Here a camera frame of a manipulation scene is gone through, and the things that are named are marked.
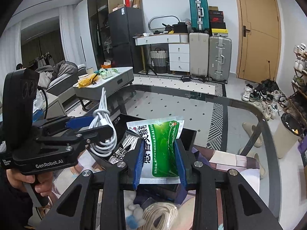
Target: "blue gripper pad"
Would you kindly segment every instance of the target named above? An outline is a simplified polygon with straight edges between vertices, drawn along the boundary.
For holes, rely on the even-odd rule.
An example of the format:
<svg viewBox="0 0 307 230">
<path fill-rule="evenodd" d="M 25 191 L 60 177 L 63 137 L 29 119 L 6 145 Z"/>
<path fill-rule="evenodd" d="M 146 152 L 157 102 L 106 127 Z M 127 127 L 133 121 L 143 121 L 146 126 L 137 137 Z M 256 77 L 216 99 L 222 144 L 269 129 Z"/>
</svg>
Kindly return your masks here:
<svg viewBox="0 0 307 230">
<path fill-rule="evenodd" d="M 136 189 L 140 183 L 144 157 L 145 157 L 145 141 L 142 140 L 141 146 L 139 149 L 138 158 L 136 159 L 135 168 L 134 168 L 134 172 L 135 172 L 134 178 L 133 178 L 133 188 L 134 189 Z"/>
<path fill-rule="evenodd" d="M 174 141 L 174 150 L 175 150 L 175 160 L 177 165 L 177 170 L 180 178 L 180 183 L 183 185 L 184 188 L 187 186 L 187 178 L 185 172 L 185 166 L 183 164 L 183 160 L 179 151 L 178 143 Z"/>
<path fill-rule="evenodd" d="M 87 127 L 90 126 L 92 120 L 93 116 L 72 118 L 66 123 L 66 127 L 71 129 Z"/>
</svg>

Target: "green medicine package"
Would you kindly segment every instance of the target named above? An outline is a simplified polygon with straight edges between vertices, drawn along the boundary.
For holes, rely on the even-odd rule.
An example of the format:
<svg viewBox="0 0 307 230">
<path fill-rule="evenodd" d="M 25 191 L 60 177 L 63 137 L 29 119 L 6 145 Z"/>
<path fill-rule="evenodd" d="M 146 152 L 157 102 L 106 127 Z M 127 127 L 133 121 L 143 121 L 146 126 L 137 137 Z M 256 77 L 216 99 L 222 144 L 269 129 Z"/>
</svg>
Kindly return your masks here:
<svg viewBox="0 0 307 230">
<path fill-rule="evenodd" d="M 127 127 L 145 140 L 140 184 L 180 183 L 173 142 L 180 137 L 183 117 L 128 122 Z"/>
</svg>

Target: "gray blanket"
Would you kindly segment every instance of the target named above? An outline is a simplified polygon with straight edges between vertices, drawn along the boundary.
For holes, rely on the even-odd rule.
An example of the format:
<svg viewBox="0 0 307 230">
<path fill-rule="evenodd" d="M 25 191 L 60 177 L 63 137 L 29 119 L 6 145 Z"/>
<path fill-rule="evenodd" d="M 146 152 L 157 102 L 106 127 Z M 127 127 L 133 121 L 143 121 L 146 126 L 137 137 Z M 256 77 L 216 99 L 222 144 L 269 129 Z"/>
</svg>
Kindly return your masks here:
<svg viewBox="0 0 307 230">
<path fill-rule="evenodd" d="M 51 79 L 50 82 L 55 80 L 56 78 L 60 77 L 61 75 L 67 73 L 67 74 L 75 74 L 78 72 L 78 67 L 75 63 L 69 62 L 62 60 L 59 63 L 57 63 L 54 67 L 52 66 L 43 66 L 39 67 L 35 70 L 38 73 L 43 73 L 46 72 L 44 76 L 42 76 L 42 79 L 46 79 L 50 77 L 51 74 Z"/>
</svg>

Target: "person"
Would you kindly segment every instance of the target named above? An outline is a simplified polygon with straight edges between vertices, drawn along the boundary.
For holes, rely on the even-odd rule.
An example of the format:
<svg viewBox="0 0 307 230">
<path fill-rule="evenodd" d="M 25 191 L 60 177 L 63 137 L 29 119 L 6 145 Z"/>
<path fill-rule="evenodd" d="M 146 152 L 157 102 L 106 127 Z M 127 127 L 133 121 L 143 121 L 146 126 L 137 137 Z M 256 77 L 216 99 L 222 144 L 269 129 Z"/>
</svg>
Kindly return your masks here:
<svg viewBox="0 0 307 230">
<path fill-rule="evenodd" d="M 23 65 L 21 63 L 19 63 L 17 66 L 16 66 L 16 70 L 19 70 L 19 69 L 23 69 Z"/>
<path fill-rule="evenodd" d="M 52 172 L 37 175 L 35 190 L 48 196 L 52 189 Z M 23 182 L 34 183 L 35 176 L 22 175 L 17 169 L 4 170 L 0 167 L 0 229 L 25 229 L 32 216 L 33 203 Z"/>
</svg>

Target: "silver suitcase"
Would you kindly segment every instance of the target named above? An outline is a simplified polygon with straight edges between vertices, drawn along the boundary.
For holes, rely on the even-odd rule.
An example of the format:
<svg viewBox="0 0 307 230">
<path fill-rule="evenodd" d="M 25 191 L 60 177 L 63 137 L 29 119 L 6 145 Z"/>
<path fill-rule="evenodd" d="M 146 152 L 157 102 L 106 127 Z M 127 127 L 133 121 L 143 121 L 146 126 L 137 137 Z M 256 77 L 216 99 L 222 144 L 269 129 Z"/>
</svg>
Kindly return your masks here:
<svg viewBox="0 0 307 230">
<path fill-rule="evenodd" d="M 209 35 L 190 33 L 190 73 L 196 76 L 208 75 Z"/>
<path fill-rule="evenodd" d="M 231 39 L 211 36 L 209 44 L 208 77 L 227 83 L 231 61 Z"/>
</svg>

